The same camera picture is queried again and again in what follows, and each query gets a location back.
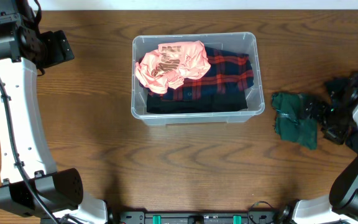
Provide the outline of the dark green garment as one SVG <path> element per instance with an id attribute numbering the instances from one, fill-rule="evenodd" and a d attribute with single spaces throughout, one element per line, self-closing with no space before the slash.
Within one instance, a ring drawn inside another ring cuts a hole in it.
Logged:
<path id="1" fill-rule="evenodd" d="M 275 132 L 281 140 L 298 143 L 315 150 L 318 145 L 318 122 L 311 117 L 314 98 L 306 94 L 278 92 L 272 95 L 272 108 L 276 111 Z"/>

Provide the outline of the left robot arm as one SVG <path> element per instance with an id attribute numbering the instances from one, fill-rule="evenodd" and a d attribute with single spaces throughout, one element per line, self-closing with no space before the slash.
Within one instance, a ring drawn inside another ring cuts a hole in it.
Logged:
<path id="1" fill-rule="evenodd" d="M 111 223 L 105 201 L 83 189 L 79 172 L 60 171 L 48 148 L 37 78 L 72 60 L 65 34 L 41 32 L 41 11 L 0 0 L 0 209 L 42 223 Z"/>

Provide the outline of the dark navy garment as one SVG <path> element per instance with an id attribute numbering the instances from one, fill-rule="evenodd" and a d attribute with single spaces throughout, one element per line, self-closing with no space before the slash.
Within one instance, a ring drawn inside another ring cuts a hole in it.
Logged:
<path id="1" fill-rule="evenodd" d="M 334 105 L 350 106 L 358 103 L 358 71 L 349 77 L 334 78 L 325 83 Z"/>

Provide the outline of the black garment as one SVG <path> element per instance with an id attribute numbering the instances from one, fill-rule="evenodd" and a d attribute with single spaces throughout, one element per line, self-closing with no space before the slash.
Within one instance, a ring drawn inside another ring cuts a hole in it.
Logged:
<path id="1" fill-rule="evenodd" d="M 345 145 L 358 154 L 358 129 L 352 128 L 345 140 Z"/>
<path id="2" fill-rule="evenodd" d="M 226 93 L 203 96 L 198 100 L 162 100 L 160 97 L 147 97 L 147 112 L 153 114 L 213 113 L 233 112 L 247 109 L 244 93 Z"/>

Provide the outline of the clear plastic storage bin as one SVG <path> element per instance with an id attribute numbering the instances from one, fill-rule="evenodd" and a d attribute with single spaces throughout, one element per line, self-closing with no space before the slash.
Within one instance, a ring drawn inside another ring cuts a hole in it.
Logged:
<path id="1" fill-rule="evenodd" d="M 265 110 L 265 99 L 260 74 L 257 39 L 251 32 L 182 35 L 139 35 L 132 41 L 132 63 L 139 61 L 147 52 L 166 42 L 199 40 L 207 47 L 248 54 L 254 72 L 254 85 L 244 91 L 247 108 L 230 112 L 152 114 L 147 112 L 147 90 L 139 85 L 132 66 L 131 113 L 148 126 L 185 123 L 244 123 Z"/>

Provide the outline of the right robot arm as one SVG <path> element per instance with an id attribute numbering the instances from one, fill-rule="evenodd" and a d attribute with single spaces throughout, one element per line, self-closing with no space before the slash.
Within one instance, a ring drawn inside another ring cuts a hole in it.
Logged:
<path id="1" fill-rule="evenodd" d="M 358 102 L 352 110 L 358 128 Z M 289 223 L 358 223 L 358 155 L 334 181 L 329 195 L 296 203 Z"/>

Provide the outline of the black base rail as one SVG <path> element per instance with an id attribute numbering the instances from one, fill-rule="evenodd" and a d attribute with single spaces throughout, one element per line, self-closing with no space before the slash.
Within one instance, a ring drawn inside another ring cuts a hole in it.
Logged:
<path id="1" fill-rule="evenodd" d="M 245 213 L 149 213 L 122 212 L 108 215 L 113 224 L 280 224 L 291 223 L 289 214 L 275 210 Z"/>

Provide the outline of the pink printed t-shirt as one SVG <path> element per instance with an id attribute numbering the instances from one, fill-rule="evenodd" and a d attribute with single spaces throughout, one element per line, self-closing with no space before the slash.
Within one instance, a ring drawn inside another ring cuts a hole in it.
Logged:
<path id="1" fill-rule="evenodd" d="M 201 41 L 159 44 L 135 64 L 135 76 L 150 91 L 166 94 L 177 89 L 185 80 L 199 80 L 211 65 Z"/>

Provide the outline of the red navy plaid shirt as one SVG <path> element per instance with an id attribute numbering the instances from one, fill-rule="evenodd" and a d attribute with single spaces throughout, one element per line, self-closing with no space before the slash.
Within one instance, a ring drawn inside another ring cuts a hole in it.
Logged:
<path id="1" fill-rule="evenodd" d="M 165 94 L 157 94 L 147 88 L 152 97 L 167 101 L 191 101 L 204 96 L 239 93 L 254 85 L 254 73 L 248 54 L 206 47 L 211 68 L 199 80 L 185 79 L 177 89 L 169 88 Z"/>

